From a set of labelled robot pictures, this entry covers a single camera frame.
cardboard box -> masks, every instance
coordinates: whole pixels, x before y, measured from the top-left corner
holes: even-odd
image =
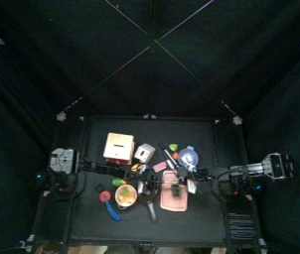
[[[110,163],[130,165],[134,151],[134,136],[108,133],[103,157]]]

